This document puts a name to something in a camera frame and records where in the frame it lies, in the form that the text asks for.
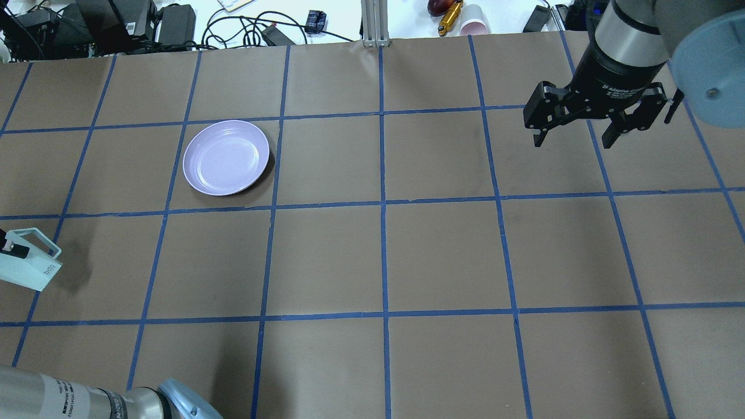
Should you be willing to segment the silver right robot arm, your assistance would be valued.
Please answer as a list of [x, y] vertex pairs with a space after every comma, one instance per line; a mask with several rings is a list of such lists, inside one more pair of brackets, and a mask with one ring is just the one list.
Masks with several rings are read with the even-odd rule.
[[676, 84], [666, 123], [686, 99], [708, 124], [743, 127], [742, 1], [610, 2], [569, 84], [537, 84], [524, 127], [540, 147], [557, 126], [607, 119], [602, 143], [611, 148], [621, 135], [649, 129], [662, 112], [668, 98], [655, 77], [665, 64]]

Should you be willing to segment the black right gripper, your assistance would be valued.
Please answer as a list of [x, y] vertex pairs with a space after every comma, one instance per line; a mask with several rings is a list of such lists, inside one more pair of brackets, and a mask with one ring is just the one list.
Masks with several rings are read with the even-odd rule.
[[[654, 82], [664, 64], [631, 66], [607, 55], [594, 36], [566, 88], [543, 80], [523, 108], [524, 127], [533, 131], [533, 145], [542, 146], [548, 131], [579, 118], [611, 123], [601, 138], [604, 149], [630, 131], [654, 124], [667, 103], [663, 83]], [[631, 114], [625, 109], [638, 104]]]

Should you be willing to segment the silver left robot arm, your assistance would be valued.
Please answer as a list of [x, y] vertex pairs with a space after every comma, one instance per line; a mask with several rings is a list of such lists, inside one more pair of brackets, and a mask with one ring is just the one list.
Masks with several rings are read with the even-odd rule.
[[[2, 280], [37, 292], [62, 267], [62, 250], [37, 228], [2, 231]], [[1, 368], [3, 418], [219, 418], [200, 395], [175, 379], [126, 393]]]

